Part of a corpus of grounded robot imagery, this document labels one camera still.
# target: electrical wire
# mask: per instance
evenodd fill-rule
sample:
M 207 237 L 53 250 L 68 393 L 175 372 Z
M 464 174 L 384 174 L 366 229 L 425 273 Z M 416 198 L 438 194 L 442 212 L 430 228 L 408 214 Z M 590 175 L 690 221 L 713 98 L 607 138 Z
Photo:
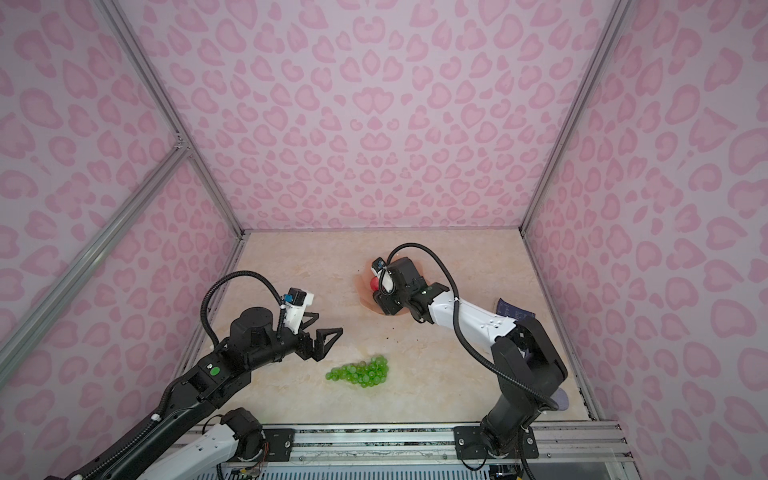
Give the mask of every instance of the electrical wire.
M 525 470 L 528 480 L 536 480 L 536 477 L 533 476 L 533 472 L 531 472 L 531 467 L 528 465 L 528 460 L 525 459 L 525 452 L 523 452 L 523 445 L 525 443 L 525 440 L 523 439 L 524 434 L 525 430 L 520 428 L 520 432 L 518 433 L 518 458 L 523 465 L 523 470 Z
M 445 264 L 440 260 L 440 258 L 435 254 L 435 252 L 431 251 L 429 248 L 421 245 L 420 243 L 404 243 L 402 245 L 395 247 L 395 249 L 392 250 L 392 252 L 390 252 L 389 257 L 387 257 L 385 266 L 388 266 L 392 262 L 392 258 L 395 256 L 396 253 L 408 247 L 414 247 L 414 248 L 418 248 L 420 250 L 425 251 L 438 264 L 438 266 L 440 267 L 440 270 L 442 270 L 443 274 L 445 275 L 445 278 L 448 279 L 448 283 L 451 286 L 451 290 L 453 291 L 453 331 L 456 334 L 456 338 L 458 338 L 458 342 L 462 344 L 462 346 L 467 352 L 469 352 L 469 355 L 471 355 L 472 358 L 480 362 L 480 364 L 483 365 L 486 369 L 495 373 L 497 376 L 501 377 L 506 382 L 511 383 L 512 385 L 518 387 L 520 390 L 527 393 L 530 397 L 537 400 L 540 404 L 543 404 L 542 406 L 544 406 L 544 408 L 542 409 L 541 408 L 542 406 L 539 406 L 540 410 L 551 410 L 551 411 L 558 410 L 558 403 L 554 401 L 552 398 L 541 394 L 540 392 L 536 391 L 532 387 L 525 385 L 523 382 L 520 382 L 519 380 L 513 377 L 510 377 L 506 373 L 497 369 L 496 365 L 494 365 L 493 362 L 486 359 L 483 355 L 480 354 L 480 352 L 475 350 L 475 348 L 469 344 L 466 337 L 464 337 L 464 333 L 462 333 L 462 327 L 458 321 L 458 308 L 459 308 L 459 305 L 461 304 L 458 296 L 458 287 L 456 286 L 456 282 L 453 281 L 453 277 L 451 276 L 451 273 L 445 267 Z
M 485 463 L 488 461 L 488 457 L 490 456 L 490 454 L 488 453 L 488 449 L 483 444 L 481 444 L 481 443 L 469 443 L 469 444 L 464 446 L 464 448 L 462 449 L 462 452 L 464 452 L 464 450 L 466 450 L 467 448 L 472 447 L 472 446 L 482 447 L 483 451 L 485 452 L 485 457 L 482 459 L 482 463 L 480 465 L 476 466 L 476 467 L 470 467 L 469 465 L 467 465 L 467 462 L 465 462 L 463 458 L 460 458 L 459 460 L 462 461 L 462 464 L 468 470 L 472 470 L 473 472 L 477 472 L 478 470 L 480 470 L 480 468 L 485 467 Z
M 210 322 L 208 322 L 208 304 L 210 303 L 210 299 L 213 298 L 214 293 L 216 293 L 216 290 L 221 288 L 221 286 L 226 282 L 229 282 L 233 278 L 237 278 L 239 276 L 250 276 L 259 280 L 264 284 L 264 286 L 266 286 L 267 289 L 269 289 L 270 293 L 272 293 L 272 296 L 275 297 L 277 305 L 280 306 L 280 316 L 277 320 L 277 339 L 280 340 L 280 337 L 283 335 L 283 324 L 285 323 L 286 318 L 285 299 L 277 293 L 277 290 L 275 290 L 275 287 L 272 285 L 272 283 L 270 283 L 270 281 L 261 274 L 252 272 L 250 270 L 238 270 L 237 272 L 228 273 L 227 275 L 224 275 L 220 279 L 216 280 L 216 283 L 211 286 L 211 288 L 208 290 L 208 293 L 206 293 L 205 297 L 203 297 L 203 302 L 200 305 L 200 323 L 203 324 L 203 330 L 205 330 L 205 333 L 210 337 L 210 341 L 214 343 L 214 348 L 219 345 L 219 337 L 216 336 L 214 329 L 211 328 Z
M 158 415 L 161 419 L 163 417 L 163 414 L 165 413 L 165 409 L 168 407 L 168 402 L 170 401 L 170 394 L 173 392 L 174 387 L 177 383 L 179 383 L 180 379 L 175 379 L 173 382 L 169 383 L 167 387 L 165 387 L 165 390 L 163 391 L 163 395 L 160 397 L 160 401 L 157 403 L 157 407 L 152 412 L 152 416 Z M 98 475 L 99 473 L 103 472 L 107 468 L 111 467 L 112 464 L 114 464 L 117 460 L 123 457 L 129 450 L 131 450 L 133 447 L 138 445 L 138 443 L 144 439 L 149 433 L 159 424 L 159 421 L 156 421 L 154 419 L 151 419 L 150 422 L 145 426 L 141 431 L 139 431 L 136 436 L 134 436 L 131 440 L 126 443 L 123 448 L 120 450 L 117 450 L 112 456 L 104 460 L 102 463 L 98 464 L 96 468 L 88 472 L 83 476 L 83 480 L 91 480 L 93 477 Z
M 210 422 L 211 420 L 215 419 L 216 417 L 219 417 L 220 419 L 222 419 L 224 417 L 224 415 L 221 415 L 219 413 L 217 415 L 214 415 L 214 416 L 210 417 L 208 420 L 206 420 L 205 423 L 203 424 L 203 433 L 202 433 L 202 435 L 205 435 L 205 428 L 208 427 L 208 422 Z
M 384 276 L 386 275 L 386 267 L 389 265 L 387 263 L 384 268 L 382 268 L 382 271 L 379 273 L 379 292 L 382 293 L 383 296 L 391 296 L 395 292 L 395 287 L 392 286 L 392 289 L 387 293 L 386 290 L 384 290 L 384 285 L 382 282 L 384 281 Z

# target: dark blue card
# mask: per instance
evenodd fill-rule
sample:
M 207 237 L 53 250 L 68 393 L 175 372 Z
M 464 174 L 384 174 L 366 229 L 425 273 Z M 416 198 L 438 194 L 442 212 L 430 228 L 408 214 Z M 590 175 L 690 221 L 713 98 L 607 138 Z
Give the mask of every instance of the dark blue card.
M 498 303 L 496 303 L 496 315 L 508 316 L 515 320 L 522 320 L 526 316 L 532 316 L 536 318 L 535 313 L 528 312 L 522 308 L 518 308 L 511 303 L 506 303 L 503 299 L 498 299 Z

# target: pink leopard print wall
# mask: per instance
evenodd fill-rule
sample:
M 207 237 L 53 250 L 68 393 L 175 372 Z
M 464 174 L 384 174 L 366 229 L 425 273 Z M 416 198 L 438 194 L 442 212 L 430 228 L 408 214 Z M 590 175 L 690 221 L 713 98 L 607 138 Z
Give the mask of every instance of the pink leopard print wall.
M 0 345 L 173 139 L 88 0 L 0 5 Z
M 66 475 L 154 409 L 232 246 L 183 164 L 0 392 L 0 476 Z
M 647 480 L 768 477 L 768 2 L 643 0 L 531 235 Z
M 519 225 L 612 4 L 122 2 L 257 229 Z

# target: artificial grape cluster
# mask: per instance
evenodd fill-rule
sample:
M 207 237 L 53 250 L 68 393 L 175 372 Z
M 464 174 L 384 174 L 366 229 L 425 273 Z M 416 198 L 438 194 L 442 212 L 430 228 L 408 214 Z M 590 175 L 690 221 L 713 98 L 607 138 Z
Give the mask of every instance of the artificial grape cluster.
M 379 355 L 373 357 L 370 363 L 348 363 L 344 366 L 334 367 L 326 373 L 326 380 L 333 380 L 334 382 L 346 380 L 366 389 L 386 382 L 388 372 L 389 367 L 386 365 L 386 358 Z

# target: aluminum frame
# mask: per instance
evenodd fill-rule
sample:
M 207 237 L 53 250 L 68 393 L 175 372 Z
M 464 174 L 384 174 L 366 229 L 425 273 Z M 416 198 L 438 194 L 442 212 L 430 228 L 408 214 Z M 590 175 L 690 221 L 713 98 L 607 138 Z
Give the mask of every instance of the aluminum frame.
M 120 3 L 118 0 L 93 0 L 93 2 L 99 10 L 101 10 L 101 13 L 115 34 L 118 43 L 133 64 L 136 73 L 144 82 L 144 86 L 147 88 L 149 95 L 154 99 L 155 104 L 157 104 L 165 121 L 176 133 L 179 141 L 184 141 L 189 145 L 192 153 L 192 165 L 200 176 L 200 179 L 203 181 L 203 185 L 205 186 L 205 189 L 208 190 L 208 194 L 214 201 L 214 204 L 227 220 L 227 223 L 234 231 L 237 238 L 242 238 L 243 227 L 240 225 L 240 221 L 237 219 L 234 210 L 232 210 L 232 206 L 203 161 L 200 150 L 197 148 L 192 135 L 190 135 L 190 132 L 184 126 L 181 117 L 170 99 L 170 95 L 165 91 L 160 75 L 154 70 L 144 49 L 141 47 L 136 32 L 133 27 L 131 27 L 131 23 L 125 16 L 125 12 L 120 6 Z
M 600 82 L 608 60 L 611 58 L 611 54 L 616 48 L 616 44 L 618 43 L 622 32 L 629 23 L 628 20 L 631 17 L 630 13 L 633 11 L 636 4 L 637 0 L 616 0 L 611 9 L 611 13 L 608 15 L 605 28 L 598 40 L 598 46 L 592 53 L 589 63 L 587 63 L 587 69 L 585 70 L 584 77 L 576 91 L 574 101 L 571 103 L 571 107 L 565 116 L 565 122 L 558 132 L 558 137 L 554 141 L 554 148 L 547 160 L 544 172 L 534 189 L 531 204 L 528 205 L 528 209 L 523 216 L 520 231 L 524 235 L 531 226 L 531 223 L 533 223 L 536 212 L 541 206 L 544 195 L 551 183 L 554 169 L 560 164 L 564 153 L 568 149 L 568 144 L 576 131 L 576 127 L 578 126 L 581 117 L 587 110 L 589 100 Z
M 288 462 L 270 468 L 351 465 L 461 465 L 456 456 L 453 427 L 463 423 L 383 423 L 265 425 L 296 430 Z M 167 454 L 199 438 L 203 424 L 193 427 L 168 449 Z M 617 422 L 534 422 L 540 462 L 633 463 L 629 445 Z M 495 464 L 515 459 L 490 459 Z M 252 463 L 231 463 L 245 466 Z
M 538 280 L 538 284 L 541 287 L 541 291 L 544 293 L 545 300 L 547 301 L 547 307 L 549 307 L 549 311 L 552 314 L 554 326 L 558 331 L 560 341 L 563 342 L 565 355 L 571 362 L 571 369 L 573 370 L 571 373 L 573 373 L 574 380 L 576 380 L 576 386 L 579 388 L 579 393 L 581 394 L 581 398 L 584 400 L 584 405 L 587 407 L 587 413 L 592 419 L 604 420 L 605 412 L 603 411 L 600 403 L 596 400 L 597 397 L 595 396 L 594 391 L 592 390 L 592 387 L 587 380 L 587 374 L 584 372 L 584 366 L 581 364 L 581 360 L 576 354 L 573 341 L 568 335 L 568 331 L 565 329 L 565 321 L 558 311 L 554 297 L 549 291 L 547 284 L 544 282 L 544 277 L 541 275 L 541 270 L 536 263 L 533 251 L 531 250 L 531 245 L 525 235 L 522 235 L 522 239 L 523 244 L 525 245 L 525 251 L 528 253 L 528 259 L 531 261 L 531 265 L 533 266 L 533 271 L 536 272 L 536 280 Z
M 45 298 L 20 319 L 16 331 L 0 348 L 0 389 L 43 340 L 64 308 L 80 293 L 185 159 L 191 159 L 191 154 L 187 144 L 181 141 L 72 260 L 67 271 L 56 280 Z
M 224 265 L 222 275 L 226 275 L 227 273 L 234 271 L 235 267 L 237 266 L 237 262 L 240 261 L 240 255 L 243 254 L 243 249 L 248 242 L 249 236 L 250 233 L 246 233 L 239 240 L 235 239 L 235 244 L 232 246 L 232 251 L 227 258 L 226 265 Z M 212 319 L 211 325 L 213 325 L 216 321 L 216 312 L 219 309 L 219 305 L 221 304 L 224 295 L 227 293 L 228 286 L 229 284 L 225 283 L 210 299 L 210 304 L 208 305 L 208 318 Z M 186 372 L 192 368 L 195 363 L 197 363 L 197 355 L 200 353 L 200 349 L 203 348 L 203 342 L 205 339 L 206 336 L 205 331 L 203 330 L 203 326 L 197 322 L 197 326 L 192 333 L 192 338 L 190 338 L 190 341 L 187 343 L 187 347 L 181 354 L 181 359 L 176 366 L 176 370 L 174 370 L 174 378 L 181 376 L 182 373 Z

